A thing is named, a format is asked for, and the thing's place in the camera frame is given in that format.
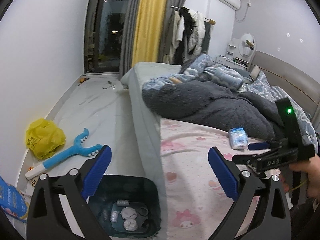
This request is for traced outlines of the person's right hand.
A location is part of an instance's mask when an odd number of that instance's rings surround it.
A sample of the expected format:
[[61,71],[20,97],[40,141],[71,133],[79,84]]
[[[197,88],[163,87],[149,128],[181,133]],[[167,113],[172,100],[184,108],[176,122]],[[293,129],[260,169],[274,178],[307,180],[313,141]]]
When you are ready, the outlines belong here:
[[319,201],[320,189],[320,159],[315,155],[309,160],[291,163],[285,168],[289,168],[292,172],[302,172],[308,175],[308,196]]

